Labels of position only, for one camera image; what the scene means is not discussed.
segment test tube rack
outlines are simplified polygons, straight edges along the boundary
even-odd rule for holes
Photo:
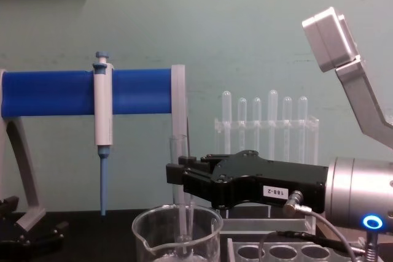
[[[268,160],[305,164],[318,163],[319,120],[308,114],[308,99],[297,100],[297,118],[292,116],[292,98],[282,100],[278,117],[278,92],[268,94],[267,116],[260,98],[252,100],[252,117],[247,116],[247,99],[238,100],[237,120],[232,120],[232,94],[222,93],[222,120],[215,119],[216,153],[231,154],[256,150]]]

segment clear test tube rack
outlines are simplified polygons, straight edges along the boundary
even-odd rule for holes
[[[231,154],[242,150],[256,150],[262,158],[268,160],[317,164],[319,120],[308,114],[307,98],[302,96],[297,100],[295,108],[297,116],[292,115],[292,98],[286,96],[282,99],[280,116],[278,116],[278,92],[271,90],[267,100],[268,103],[263,108],[262,100],[258,97],[254,98],[251,107],[252,116],[249,118],[247,100],[239,98],[237,118],[232,120],[232,94],[229,91],[223,92],[222,119],[221,121],[215,119],[214,122],[215,152]],[[266,110],[265,116],[263,116],[263,109]],[[223,240],[222,247],[226,247],[225,241],[229,237],[237,236],[244,240],[249,236],[264,235],[276,230],[306,231],[315,234],[316,221],[313,217],[271,218],[270,206],[259,207],[267,209],[267,218],[231,218],[230,213],[226,211],[224,227],[220,233]]]

